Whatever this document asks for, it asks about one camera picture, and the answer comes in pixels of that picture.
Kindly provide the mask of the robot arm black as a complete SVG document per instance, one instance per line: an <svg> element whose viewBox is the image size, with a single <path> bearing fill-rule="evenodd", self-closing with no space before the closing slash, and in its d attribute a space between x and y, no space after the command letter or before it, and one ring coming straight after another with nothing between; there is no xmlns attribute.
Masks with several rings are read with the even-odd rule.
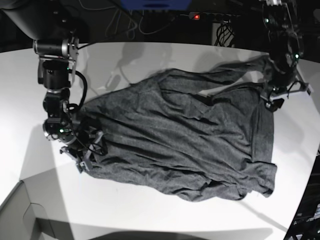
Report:
<svg viewBox="0 0 320 240"><path fill-rule="evenodd" d="M263 0L263 22L270 42L269 61L271 74L265 80L260 97L270 112L280 109L290 95L312 88L297 69L303 56L304 45L299 34L295 0Z"/></svg>
<svg viewBox="0 0 320 240"><path fill-rule="evenodd" d="M46 88L45 137L62 142L60 152L72 158L80 171L90 171L94 159L104 155L99 145L103 132L91 118L76 120L88 83L76 70L79 38L71 16L58 0L2 0L0 9L33 40L39 59L37 81Z"/></svg>

